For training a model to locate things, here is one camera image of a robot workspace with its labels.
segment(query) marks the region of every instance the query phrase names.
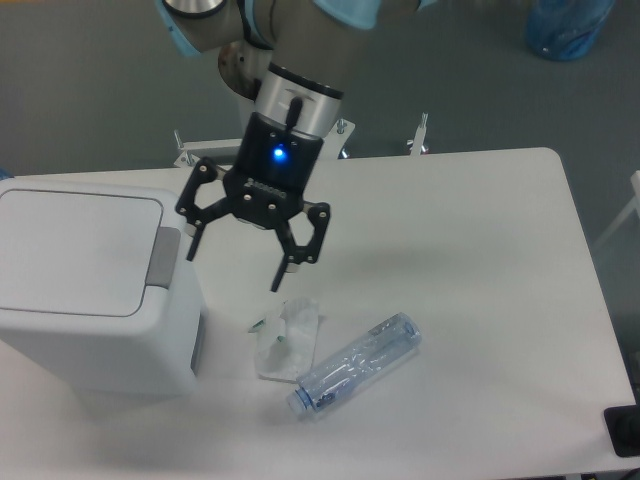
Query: blue led light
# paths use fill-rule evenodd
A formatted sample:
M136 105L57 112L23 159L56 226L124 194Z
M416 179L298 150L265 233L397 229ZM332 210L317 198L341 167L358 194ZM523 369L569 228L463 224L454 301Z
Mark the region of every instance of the blue led light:
M287 160L287 152L282 148L282 145L278 145L273 149L273 160L276 163L282 163Z

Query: black object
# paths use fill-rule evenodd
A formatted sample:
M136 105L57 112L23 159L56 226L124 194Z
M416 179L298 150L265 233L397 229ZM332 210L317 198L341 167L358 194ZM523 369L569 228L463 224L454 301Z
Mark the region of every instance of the black object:
M249 45L259 48L260 50L273 50L270 45L267 45L254 37L254 32L251 30L251 25L249 24L249 20L247 19L247 9L245 5L246 1L236 0L236 3L238 4L238 10L240 10L240 20L242 21L242 32L245 41Z
M619 457L640 456L640 406L607 408L604 419L616 454Z
M323 140L293 131L302 106L303 101L298 97L291 101L284 128L254 113L238 157L228 172L208 157L196 163L176 204L176 211L196 227L187 260L195 257L205 227L231 213L240 220L276 231L284 255L271 285L273 292L278 290L289 265L317 262L331 207L328 203L303 199ZM198 207L195 201L198 189L216 179L222 180L226 197L206 208ZM289 220L303 211L314 231L309 243L299 246Z

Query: light blue sleeve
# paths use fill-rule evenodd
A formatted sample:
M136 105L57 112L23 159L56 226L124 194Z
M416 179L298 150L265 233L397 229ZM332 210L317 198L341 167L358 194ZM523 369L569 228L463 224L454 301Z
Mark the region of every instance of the light blue sleeve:
M167 12L167 9L162 4L162 0L155 0L156 8L158 9L158 13L160 14L160 18L164 22L167 30L169 30L169 35L171 35L171 39L173 43L175 43L176 47L178 47L178 51L185 57L196 57L200 55L200 52L191 45L187 37L180 31L176 23Z
M371 30L376 26L382 0L313 0L322 10L351 27Z

